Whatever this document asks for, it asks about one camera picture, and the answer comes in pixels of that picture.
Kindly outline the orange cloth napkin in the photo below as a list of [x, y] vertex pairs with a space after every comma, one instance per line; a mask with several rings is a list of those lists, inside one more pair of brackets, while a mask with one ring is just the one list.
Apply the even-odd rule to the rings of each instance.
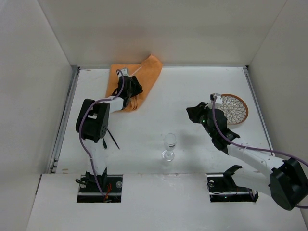
[[112, 95], [113, 91], [118, 86], [118, 76], [116, 71], [118, 69], [127, 68], [130, 76], [135, 76], [142, 86], [143, 92], [131, 98], [130, 103], [124, 109], [126, 112], [136, 111], [146, 100], [152, 87], [157, 81], [163, 64], [154, 56], [150, 55], [140, 64], [113, 64], [109, 72], [108, 85], [106, 90], [106, 97]]

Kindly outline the floral patterned ceramic plate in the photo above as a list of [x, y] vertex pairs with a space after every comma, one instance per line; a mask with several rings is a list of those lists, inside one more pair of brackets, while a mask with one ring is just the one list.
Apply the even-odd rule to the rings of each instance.
[[232, 94], [222, 94], [222, 105], [218, 107], [227, 118], [228, 125], [238, 125], [243, 123], [249, 114], [247, 104], [238, 96]]

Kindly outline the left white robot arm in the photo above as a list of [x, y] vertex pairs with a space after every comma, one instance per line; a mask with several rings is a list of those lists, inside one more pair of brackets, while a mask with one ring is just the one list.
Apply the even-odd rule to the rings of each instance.
[[106, 166], [97, 143], [104, 139], [108, 131], [109, 115], [124, 110], [131, 98], [142, 92], [142, 86], [136, 76], [120, 72], [118, 87], [111, 96], [97, 101], [92, 99], [83, 101], [76, 122], [76, 132], [79, 134], [81, 146], [89, 157], [90, 171], [86, 172], [88, 179], [103, 185]]

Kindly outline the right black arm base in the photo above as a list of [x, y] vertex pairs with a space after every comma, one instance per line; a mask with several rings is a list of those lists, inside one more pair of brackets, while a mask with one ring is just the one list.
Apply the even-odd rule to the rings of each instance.
[[259, 196], [258, 192], [246, 187], [237, 186], [232, 178], [235, 172], [242, 166], [233, 165], [223, 173], [207, 174], [206, 187], [209, 191], [210, 202], [252, 202], [255, 203]]

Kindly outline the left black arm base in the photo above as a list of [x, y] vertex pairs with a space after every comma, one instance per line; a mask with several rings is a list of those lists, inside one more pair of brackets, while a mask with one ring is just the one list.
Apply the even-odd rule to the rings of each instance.
[[97, 176], [99, 187], [95, 177], [86, 172], [75, 182], [79, 185], [78, 203], [120, 203], [122, 199], [122, 175], [108, 175], [106, 171]]

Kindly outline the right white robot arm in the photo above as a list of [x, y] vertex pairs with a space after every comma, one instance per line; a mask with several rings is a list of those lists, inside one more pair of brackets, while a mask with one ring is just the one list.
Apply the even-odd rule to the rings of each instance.
[[248, 146], [227, 127], [224, 113], [205, 102], [188, 107], [186, 111], [193, 123], [203, 126], [219, 151], [244, 161], [260, 173], [240, 176], [242, 166], [234, 165], [224, 172], [231, 187], [260, 191], [271, 196], [277, 205], [288, 211], [298, 207], [308, 195], [308, 178], [302, 168], [307, 162], [290, 154], [284, 160], [271, 156], [271, 150]]

